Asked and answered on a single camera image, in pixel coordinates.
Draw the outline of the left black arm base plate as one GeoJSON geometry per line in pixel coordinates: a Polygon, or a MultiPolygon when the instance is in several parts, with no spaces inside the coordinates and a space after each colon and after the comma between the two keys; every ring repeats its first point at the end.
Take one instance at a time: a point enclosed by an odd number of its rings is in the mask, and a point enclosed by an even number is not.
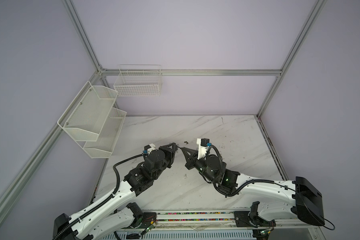
{"type": "Polygon", "coordinates": [[[145,212],[139,216],[131,225],[133,229],[145,229],[151,225],[151,222],[157,221],[157,213],[145,212]]]}

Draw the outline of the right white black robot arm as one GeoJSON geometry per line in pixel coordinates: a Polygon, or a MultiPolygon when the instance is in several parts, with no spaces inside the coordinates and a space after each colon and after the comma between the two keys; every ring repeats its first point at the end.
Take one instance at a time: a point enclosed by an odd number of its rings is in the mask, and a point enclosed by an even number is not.
{"type": "Polygon", "coordinates": [[[226,168],[220,154],[211,154],[209,147],[199,150],[181,149],[188,170],[196,169],[214,189],[226,198],[255,195],[271,200],[255,201],[249,213],[253,226],[281,219],[299,219],[312,226],[324,226],[322,193],[306,178],[274,181],[254,178],[226,168]]]}

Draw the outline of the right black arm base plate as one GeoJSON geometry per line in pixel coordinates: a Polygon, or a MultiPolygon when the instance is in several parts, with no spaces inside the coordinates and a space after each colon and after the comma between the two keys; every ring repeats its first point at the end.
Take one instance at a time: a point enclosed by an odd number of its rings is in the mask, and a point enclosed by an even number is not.
{"type": "Polygon", "coordinates": [[[276,226],[276,222],[266,221],[260,218],[257,215],[251,217],[250,211],[235,211],[234,212],[234,220],[236,223],[236,227],[252,227],[252,228],[273,228],[276,226]]]}

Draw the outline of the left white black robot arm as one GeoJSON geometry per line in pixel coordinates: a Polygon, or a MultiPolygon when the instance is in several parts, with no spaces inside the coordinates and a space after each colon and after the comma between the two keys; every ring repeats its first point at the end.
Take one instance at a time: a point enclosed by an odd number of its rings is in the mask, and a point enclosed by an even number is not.
{"type": "Polygon", "coordinates": [[[54,240],[98,240],[111,232],[127,227],[138,227],[143,211],[133,202],[138,195],[150,188],[163,171],[175,160],[178,146],[175,143],[156,148],[145,146],[140,155],[144,161],[121,178],[116,174],[116,187],[106,195],[70,216],[61,214],[54,222],[54,240]]]}

